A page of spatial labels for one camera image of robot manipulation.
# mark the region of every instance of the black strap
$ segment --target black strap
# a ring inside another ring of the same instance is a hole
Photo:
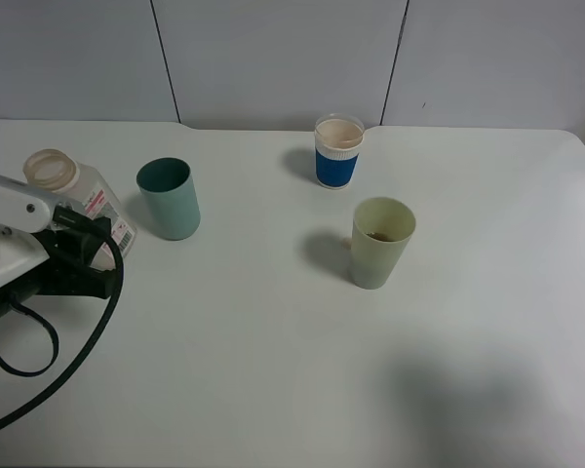
[[[11,297],[9,299],[9,305],[11,305],[11,307],[13,307],[13,309],[16,312],[18,312],[21,315],[24,315],[26,317],[30,317],[31,319],[33,319],[36,322],[38,322],[39,324],[41,324],[41,326],[44,329],[46,329],[46,332],[48,332],[48,335],[50,336],[50,339],[52,340],[52,360],[50,361],[50,363],[47,366],[45,366],[41,370],[27,372],[24,370],[17,370],[15,368],[9,366],[7,364],[7,362],[4,359],[2,359],[2,356],[0,356],[0,368],[2,368],[3,371],[6,371],[12,375],[17,375],[19,377],[36,377],[37,375],[41,375],[43,372],[47,371],[52,366],[52,364],[55,363],[55,361],[57,360],[57,357],[59,356],[59,334],[57,333],[55,328],[50,324],[50,322],[48,322],[46,319],[41,317],[34,310],[29,309],[25,305],[21,305],[14,297]]]

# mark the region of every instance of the white wall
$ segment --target white wall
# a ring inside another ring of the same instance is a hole
[[[572,129],[585,0],[411,0],[386,125]]]
[[[175,121],[148,0],[0,0],[0,118]]]
[[[378,125],[405,0],[156,0],[181,122],[311,130]]]

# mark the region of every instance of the pale green cup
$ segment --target pale green cup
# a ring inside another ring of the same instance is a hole
[[[411,210],[392,198],[369,198],[358,205],[353,214],[350,265],[355,284],[365,290],[381,288],[415,227]],[[376,240],[370,234],[387,240]]]

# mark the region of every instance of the plastic jar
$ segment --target plastic jar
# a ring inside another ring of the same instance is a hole
[[[62,151],[42,149],[30,156],[23,165],[23,173],[30,185],[64,195],[85,207],[87,217],[110,218],[112,237],[126,257],[137,236],[137,228],[124,212],[117,196],[96,168],[78,163]],[[110,249],[104,245],[93,259],[98,270],[115,267]]]

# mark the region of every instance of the teal cup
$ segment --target teal cup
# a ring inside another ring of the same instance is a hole
[[[138,171],[136,184],[161,237],[179,241],[197,230],[201,216],[188,164],[176,158],[156,159]]]

